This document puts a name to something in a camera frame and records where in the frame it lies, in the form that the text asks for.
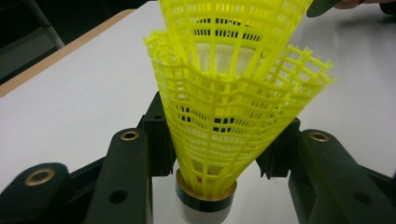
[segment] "plastic mesh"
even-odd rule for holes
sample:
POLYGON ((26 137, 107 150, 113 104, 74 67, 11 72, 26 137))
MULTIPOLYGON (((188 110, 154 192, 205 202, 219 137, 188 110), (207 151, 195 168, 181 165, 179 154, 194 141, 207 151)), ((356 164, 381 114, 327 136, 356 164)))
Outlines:
POLYGON ((222 193, 330 78, 312 51, 284 48, 311 1, 163 0, 168 32, 145 38, 180 171, 222 193))

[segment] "shuttlecock base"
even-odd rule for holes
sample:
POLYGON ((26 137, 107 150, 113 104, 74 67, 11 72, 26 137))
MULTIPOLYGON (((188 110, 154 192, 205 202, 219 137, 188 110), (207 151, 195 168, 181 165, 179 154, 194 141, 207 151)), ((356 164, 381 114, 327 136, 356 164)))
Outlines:
POLYGON ((233 203, 236 181, 225 192, 204 196, 192 191, 177 170, 176 193, 179 198, 178 210, 181 217, 189 224, 218 224, 228 216, 233 203))

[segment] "yellow plastic shuttlecock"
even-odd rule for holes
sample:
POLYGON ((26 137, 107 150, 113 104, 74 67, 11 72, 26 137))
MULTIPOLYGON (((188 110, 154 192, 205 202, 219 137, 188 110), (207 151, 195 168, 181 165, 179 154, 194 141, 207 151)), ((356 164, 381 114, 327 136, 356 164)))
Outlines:
POLYGON ((227 191, 332 82, 330 62, 287 46, 311 2, 160 0, 167 32, 145 42, 193 192, 227 191))

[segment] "white table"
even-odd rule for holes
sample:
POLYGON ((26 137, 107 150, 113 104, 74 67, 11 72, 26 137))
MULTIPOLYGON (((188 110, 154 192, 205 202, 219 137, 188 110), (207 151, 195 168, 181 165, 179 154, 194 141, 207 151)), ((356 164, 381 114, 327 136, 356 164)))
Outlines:
MULTIPOLYGON (((338 81, 299 116, 302 130, 335 135, 356 161, 384 175, 396 169, 396 24, 378 6, 332 9, 304 19, 291 43, 332 59, 338 81)), ((0 191, 28 167, 57 161, 69 172, 106 155, 117 131, 135 127, 157 91, 142 37, 162 29, 148 2, 87 44, 0 98, 0 191)), ((224 223, 298 223, 287 178, 238 178, 224 223)), ((153 179, 154 222, 183 223, 175 177, 153 179)))

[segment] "wooden table edge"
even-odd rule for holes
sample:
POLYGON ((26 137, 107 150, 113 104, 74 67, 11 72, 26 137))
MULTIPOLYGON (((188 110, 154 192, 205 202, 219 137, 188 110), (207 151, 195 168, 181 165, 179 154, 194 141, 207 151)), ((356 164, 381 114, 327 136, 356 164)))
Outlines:
POLYGON ((68 45, 64 46, 63 48, 57 50, 56 52, 52 53, 49 57, 45 58, 44 60, 40 61, 39 63, 36 63, 32 67, 28 68, 27 70, 21 72, 14 78, 10 79, 3 85, 0 85, 0 98, 6 96, 9 92, 17 89, 21 84, 25 83, 28 81, 30 78, 36 76, 37 74, 41 73, 51 65, 59 62, 62 58, 70 54, 71 52, 75 51, 79 47, 83 46, 90 40, 94 39, 96 36, 101 34, 103 31, 117 23, 118 21, 122 20, 129 14, 134 12, 134 9, 126 9, 112 18, 108 19, 107 21, 104 21, 100 25, 96 26, 92 30, 90 30, 88 33, 80 36, 76 40, 72 41, 68 45))

